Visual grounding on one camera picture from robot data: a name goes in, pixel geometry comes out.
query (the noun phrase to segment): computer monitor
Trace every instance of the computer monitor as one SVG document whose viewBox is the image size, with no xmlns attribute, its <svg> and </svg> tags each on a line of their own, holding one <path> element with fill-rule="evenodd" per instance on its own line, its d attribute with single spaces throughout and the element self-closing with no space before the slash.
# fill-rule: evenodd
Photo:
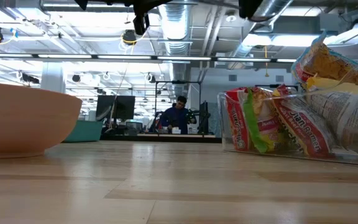
<svg viewBox="0 0 358 224">
<path fill-rule="evenodd" d="M 102 121 L 104 118 L 110 119 L 113 104 L 115 107 L 112 114 L 113 119 L 134 119 L 134 96 L 117 96 L 116 99 L 116 96 L 114 95 L 99 95 L 98 105 L 96 107 L 96 120 Z"/>
</svg>

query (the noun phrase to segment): bowl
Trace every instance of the bowl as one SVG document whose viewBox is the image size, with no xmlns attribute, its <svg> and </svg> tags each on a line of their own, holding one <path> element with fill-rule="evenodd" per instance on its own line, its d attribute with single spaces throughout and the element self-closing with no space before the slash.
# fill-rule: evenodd
<svg viewBox="0 0 358 224">
<path fill-rule="evenodd" d="M 81 104 L 63 93 L 0 84 L 0 158 L 39 156 L 61 143 Z"/>
</svg>

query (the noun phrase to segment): wall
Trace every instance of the wall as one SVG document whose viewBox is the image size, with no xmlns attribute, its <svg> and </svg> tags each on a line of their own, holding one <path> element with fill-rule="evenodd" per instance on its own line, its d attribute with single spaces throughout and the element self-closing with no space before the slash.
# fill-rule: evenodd
<svg viewBox="0 0 358 224">
<path fill-rule="evenodd" d="M 199 70 L 192 69 L 192 80 L 196 80 Z M 201 89 L 201 102 L 207 101 L 211 103 L 217 102 L 217 95 L 220 92 L 231 90 L 237 87 L 270 85 L 270 84 L 286 84 L 294 85 L 296 80 L 291 73 L 287 73 L 285 69 L 268 69 L 269 77 L 265 77 L 266 70 L 233 70 L 226 69 L 209 69 Z M 236 82 L 229 81 L 229 75 L 237 75 Z M 284 82 L 277 83 L 276 75 L 283 75 Z"/>
</svg>

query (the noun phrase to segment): ductwork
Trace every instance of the ductwork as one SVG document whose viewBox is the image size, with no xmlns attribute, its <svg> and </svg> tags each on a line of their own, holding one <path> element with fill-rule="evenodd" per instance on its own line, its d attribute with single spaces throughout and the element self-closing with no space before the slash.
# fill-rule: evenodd
<svg viewBox="0 0 358 224">
<path fill-rule="evenodd" d="M 284 12 L 284 10 L 293 2 L 293 0 L 264 0 L 259 6 L 258 10 L 255 12 L 255 16 L 269 16 L 275 14 L 271 20 L 261 23 L 262 25 L 267 27 L 267 30 L 271 31 L 273 28 L 274 22 L 280 17 L 280 15 Z M 253 46 L 250 46 L 246 42 L 246 37 L 249 32 L 256 26 L 255 22 L 246 21 L 244 24 L 242 31 L 244 35 L 244 40 L 237 47 L 235 51 L 231 54 L 231 57 L 246 57 L 248 53 L 251 51 Z M 236 68 L 238 62 L 228 63 L 227 69 L 233 70 Z"/>
<path fill-rule="evenodd" d="M 84 12 L 77 3 L 62 3 L 57 1 L 42 1 L 41 9 L 48 12 Z M 126 7 L 123 4 L 114 3 L 112 6 L 108 6 L 106 3 L 89 3 L 86 8 L 86 12 L 123 12 L 133 13 L 133 7 Z M 149 14 L 158 14 L 157 9 L 151 9 Z"/>
<path fill-rule="evenodd" d="M 188 38 L 190 6 L 186 4 L 164 4 L 158 7 L 162 22 L 161 28 L 165 39 L 185 40 Z M 189 44 L 181 42 L 166 42 L 168 55 L 188 55 Z M 190 80 L 190 65 L 187 63 L 170 63 L 171 80 Z M 183 95 L 182 88 L 173 86 L 175 95 Z"/>
</svg>

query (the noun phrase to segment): black cable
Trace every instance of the black cable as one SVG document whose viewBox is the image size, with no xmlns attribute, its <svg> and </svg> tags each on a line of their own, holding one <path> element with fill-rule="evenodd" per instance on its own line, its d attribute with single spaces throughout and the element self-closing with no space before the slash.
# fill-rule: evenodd
<svg viewBox="0 0 358 224">
<path fill-rule="evenodd" d="M 347 21 L 347 20 L 345 20 L 345 17 L 344 17 L 342 14 L 338 14 L 338 16 L 339 16 L 341 19 L 343 19 L 343 21 L 345 21 L 345 22 L 353 23 L 352 21 Z"/>
<path fill-rule="evenodd" d="M 305 14 L 303 15 L 303 16 L 306 16 L 307 15 L 307 13 L 308 12 L 310 12 L 313 8 L 318 8 L 318 9 L 320 9 L 320 11 L 321 11 L 321 13 L 324 13 L 324 10 L 322 10 L 319 6 L 312 6 L 309 10 L 307 10 L 306 12 L 305 12 Z"/>
</svg>

